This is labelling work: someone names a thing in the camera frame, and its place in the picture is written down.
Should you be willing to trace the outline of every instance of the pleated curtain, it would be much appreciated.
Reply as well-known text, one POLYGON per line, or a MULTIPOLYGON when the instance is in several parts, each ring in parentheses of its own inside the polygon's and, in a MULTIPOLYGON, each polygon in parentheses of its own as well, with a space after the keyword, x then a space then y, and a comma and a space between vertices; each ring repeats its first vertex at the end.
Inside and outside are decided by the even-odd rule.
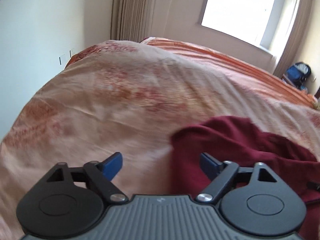
POLYGON ((273 73, 279 78, 293 64, 308 23, 311 6, 312 0, 296 0, 292 21, 287 33, 287 43, 273 73))
POLYGON ((111 39, 141 42, 149 36, 155 0, 113 0, 111 39))

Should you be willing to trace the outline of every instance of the maroon garment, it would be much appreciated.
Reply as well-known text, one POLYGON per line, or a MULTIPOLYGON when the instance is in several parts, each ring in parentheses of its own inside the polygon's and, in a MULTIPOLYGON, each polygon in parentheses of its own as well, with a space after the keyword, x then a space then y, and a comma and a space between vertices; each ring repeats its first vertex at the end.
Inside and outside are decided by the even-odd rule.
POLYGON ((209 183, 199 167, 200 153, 219 161, 233 161, 242 167, 263 162, 272 168, 307 204, 307 216, 300 235, 318 239, 320 193, 307 189, 308 181, 320 182, 320 163, 304 147, 280 135, 262 132, 249 118, 214 117, 182 129, 172 136, 172 194, 195 197, 209 183))

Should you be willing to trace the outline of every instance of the window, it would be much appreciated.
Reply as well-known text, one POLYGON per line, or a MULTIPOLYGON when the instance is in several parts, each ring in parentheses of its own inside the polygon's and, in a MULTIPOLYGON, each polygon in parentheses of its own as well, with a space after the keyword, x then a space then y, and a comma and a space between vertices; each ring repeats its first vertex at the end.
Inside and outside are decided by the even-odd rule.
POLYGON ((285 36, 290 24, 292 1, 207 0, 202 26, 276 50, 276 36, 285 36))

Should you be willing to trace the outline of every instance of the white logo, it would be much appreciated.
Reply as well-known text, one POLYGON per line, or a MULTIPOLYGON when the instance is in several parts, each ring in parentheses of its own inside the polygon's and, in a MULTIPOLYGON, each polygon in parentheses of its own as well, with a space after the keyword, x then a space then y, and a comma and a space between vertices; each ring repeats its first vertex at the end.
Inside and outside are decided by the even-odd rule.
POLYGON ((163 197, 162 198, 157 198, 157 201, 162 203, 163 201, 165 201, 165 198, 163 198, 163 197))

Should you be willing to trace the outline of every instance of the bright window pane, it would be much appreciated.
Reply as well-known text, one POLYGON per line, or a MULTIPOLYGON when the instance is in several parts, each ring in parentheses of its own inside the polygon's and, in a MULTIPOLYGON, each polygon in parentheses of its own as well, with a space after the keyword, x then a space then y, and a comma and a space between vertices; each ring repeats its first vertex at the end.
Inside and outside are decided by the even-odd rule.
POLYGON ((259 46, 274 0, 208 0, 202 26, 259 46))

